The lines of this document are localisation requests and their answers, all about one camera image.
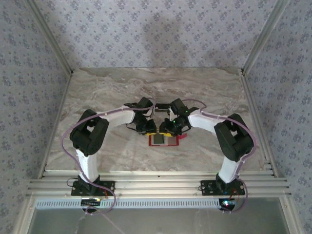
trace black mounting plate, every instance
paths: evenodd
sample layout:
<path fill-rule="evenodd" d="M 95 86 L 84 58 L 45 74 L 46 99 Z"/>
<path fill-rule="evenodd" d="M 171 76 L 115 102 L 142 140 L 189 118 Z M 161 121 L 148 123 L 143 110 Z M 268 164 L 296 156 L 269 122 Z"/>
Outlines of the black mounting plate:
<path fill-rule="evenodd" d="M 97 182 L 98 185 L 109 188 L 115 191 L 115 181 L 102 181 Z M 109 191 L 106 191 L 107 196 L 113 196 Z M 106 196 L 103 189 L 98 188 L 92 196 Z M 90 196 L 90 192 L 79 181 L 75 181 L 72 187 L 71 196 Z"/>
<path fill-rule="evenodd" d="M 203 196 L 221 196 L 221 195 L 245 195 L 244 185 L 239 180 L 232 181 L 228 188 L 224 191 L 220 191 L 216 186 L 215 180 L 202 180 L 200 186 L 198 187 L 201 190 Z"/>

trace floor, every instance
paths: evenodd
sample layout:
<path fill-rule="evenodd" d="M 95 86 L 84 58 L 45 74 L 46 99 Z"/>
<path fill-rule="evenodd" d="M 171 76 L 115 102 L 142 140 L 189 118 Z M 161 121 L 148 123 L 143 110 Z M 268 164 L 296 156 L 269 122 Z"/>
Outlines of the floor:
<path fill-rule="evenodd" d="M 77 170 L 65 156 L 59 140 L 86 109 L 96 112 L 118 108 L 141 97 L 154 97 L 158 103 L 176 98 L 195 98 L 207 103 L 207 112 L 238 113 L 254 131 L 250 110 L 237 69 L 217 68 L 93 68 L 77 69 L 70 82 L 46 170 Z M 198 104 L 186 103 L 189 107 Z M 166 113 L 156 113 L 159 126 Z M 64 146 L 73 155 L 67 138 Z M 148 137 L 138 135 L 124 125 L 114 128 L 105 138 L 105 147 L 97 153 L 98 169 L 107 171 L 218 171 L 224 155 L 217 138 L 193 128 L 175 147 L 150 147 Z M 258 149 L 242 170 L 261 171 L 263 157 Z"/>

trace patterned wallpaper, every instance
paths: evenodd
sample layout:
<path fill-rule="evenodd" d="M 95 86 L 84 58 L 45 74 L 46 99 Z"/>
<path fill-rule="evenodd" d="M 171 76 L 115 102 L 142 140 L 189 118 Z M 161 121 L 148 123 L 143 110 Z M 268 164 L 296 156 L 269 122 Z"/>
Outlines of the patterned wallpaper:
<path fill-rule="evenodd" d="M 277 166 L 312 234 L 312 2 L 292 1 L 249 79 Z"/>
<path fill-rule="evenodd" d="M 21 0 L 0 3 L 0 233 L 38 175 L 67 81 Z"/>
<path fill-rule="evenodd" d="M 36 0 L 72 68 L 242 67 L 275 0 Z"/>

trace marble table surface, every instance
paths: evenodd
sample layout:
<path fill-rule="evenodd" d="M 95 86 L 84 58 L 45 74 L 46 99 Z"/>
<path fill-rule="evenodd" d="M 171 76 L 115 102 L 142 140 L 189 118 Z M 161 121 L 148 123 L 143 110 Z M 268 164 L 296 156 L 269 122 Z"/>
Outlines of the marble table surface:
<path fill-rule="evenodd" d="M 218 68 L 84 68 L 74 71 L 60 122 L 52 141 L 46 170 L 77 170 L 60 147 L 62 134 L 75 124 L 86 109 L 108 111 L 142 97 L 158 103 L 176 98 L 196 98 L 205 102 L 207 112 L 217 115 L 238 113 L 254 132 L 250 110 L 236 69 Z M 200 104 L 188 102 L 188 107 Z M 160 124 L 165 113 L 156 113 Z M 69 137 L 64 146 L 75 150 Z M 107 171 L 207 171 L 221 168 L 224 155 L 216 136 L 192 128 L 175 147 L 150 147 L 148 137 L 138 135 L 124 125 L 113 128 L 105 138 L 105 147 L 97 154 L 98 169 Z M 257 149 L 243 165 L 243 171 L 261 171 L 263 156 Z"/>

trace yellow object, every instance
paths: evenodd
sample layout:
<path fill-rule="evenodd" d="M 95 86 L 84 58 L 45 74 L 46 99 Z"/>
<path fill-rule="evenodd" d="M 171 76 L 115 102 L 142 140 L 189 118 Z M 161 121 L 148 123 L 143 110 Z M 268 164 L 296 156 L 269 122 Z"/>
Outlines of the yellow object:
<path fill-rule="evenodd" d="M 162 135 L 164 135 L 166 137 L 173 137 L 173 135 L 171 135 L 171 133 L 159 133 L 159 134 L 162 134 Z"/>

